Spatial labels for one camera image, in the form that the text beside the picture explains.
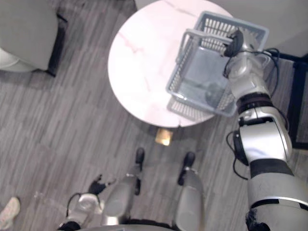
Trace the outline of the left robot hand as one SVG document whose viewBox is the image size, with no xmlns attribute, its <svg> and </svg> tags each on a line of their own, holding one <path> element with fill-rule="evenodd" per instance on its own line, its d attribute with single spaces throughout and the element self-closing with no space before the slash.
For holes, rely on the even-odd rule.
<svg viewBox="0 0 308 231">
<path fill-rule="evenodd" d="M 109 182 L 101 182 L 103 178 L 102 174 L 99 174 L 90 184 L 88 188 L 88 193 L 91 193 L 93 195 L 99 195 L 101 192 L 103 192 L 107 187 L 111 186 L 116 182 L 116 179 L 113 179 Z"/>
</svg>

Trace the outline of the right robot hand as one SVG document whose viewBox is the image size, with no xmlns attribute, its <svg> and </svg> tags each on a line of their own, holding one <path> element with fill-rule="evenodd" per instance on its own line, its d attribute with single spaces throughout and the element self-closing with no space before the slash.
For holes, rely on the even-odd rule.
<svg viewBox="0 0 308 231">
<path fill-rule="evenodd" d="M 242 27 L 237 27 L 229 33 L 227 38 L 232 39 L 230 44 L 224 44 L 225 50 L 220 53 L 223 57 L 234 57 L 240 52 L 256 51 L 258 42 L 253 34 Z"/>
</svg>

